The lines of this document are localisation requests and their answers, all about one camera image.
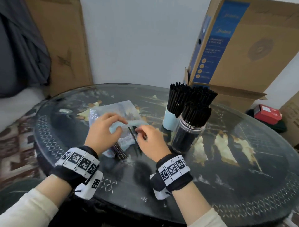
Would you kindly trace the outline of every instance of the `blue label on box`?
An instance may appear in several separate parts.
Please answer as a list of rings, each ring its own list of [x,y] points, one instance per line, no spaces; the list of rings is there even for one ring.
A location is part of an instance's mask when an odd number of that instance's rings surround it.
[[[208,84],[250,3],[224,1],[212,28],[193,82]]]
[[[208,15],[205,16],[204,22],[202,24],[202,28],[201,28],[200,33],[199,33],[198,38],[197,38],[197,42],[196,42],[196,45],[195,45],[195,49],[194,49],[192,58],[191,58],[191,61],[190,61],[190,65],[189,65],[189,69],[188,69],[189,75],[191,75],[192,70],[194,68],[196,58],[198,56],[198,53],[199,53],[199,50],[200,50],[200,47],[201,47],[201,42],[203,41],[203,39],[205,37],[205,34],[207,33],[207,28],[210,24],[211,18],[212,18],[211,16],[208,16]]]

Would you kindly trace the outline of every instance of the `red box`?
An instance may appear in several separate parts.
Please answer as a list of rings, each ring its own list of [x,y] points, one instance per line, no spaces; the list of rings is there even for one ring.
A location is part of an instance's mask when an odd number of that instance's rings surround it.
[[[259,104],[254,109],[254,118],[275,125],[282,119],[282,115],[277,109]]]

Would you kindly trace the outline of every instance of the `decorative table surface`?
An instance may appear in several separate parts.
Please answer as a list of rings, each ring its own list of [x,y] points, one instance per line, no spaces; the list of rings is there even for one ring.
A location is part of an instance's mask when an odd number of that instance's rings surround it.
[[[98,84],[64,92],[37,113],[35,139],[54,166],[71,147],[81,146],[87,118],[78,116],[94,104],[130,100],[149,124],[162,127],[168,89],[138,84]],[[184,158],[194,183],[228,226],[245,226],[288,215],[299,198],[299,156],[275,131],[223,105],[211,105],[212,115],[202,139]],[[104,178],[94,198],[138,214],[185,223],[172,196],[157,200],[149,187],[155,162],[135,145],[122,161],[101,156]]]

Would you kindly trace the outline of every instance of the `gray cloth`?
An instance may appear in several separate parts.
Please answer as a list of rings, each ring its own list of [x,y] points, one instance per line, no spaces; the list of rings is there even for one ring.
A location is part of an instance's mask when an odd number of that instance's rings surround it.
[[[46,84],[51,59],[24,0],[0,0],[0,98]]]

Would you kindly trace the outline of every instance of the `person's right hand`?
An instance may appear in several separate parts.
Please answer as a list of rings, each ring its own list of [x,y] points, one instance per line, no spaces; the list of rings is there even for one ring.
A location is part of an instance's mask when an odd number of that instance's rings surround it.
[[[158,162],[166,155],[171,154],[163,139],[163,134],[158,129],[151,125],[141,125],[135,130],[138,132],[138,145],[147,157]],[[144,133],[147,135],[147,140],[143,138]]]

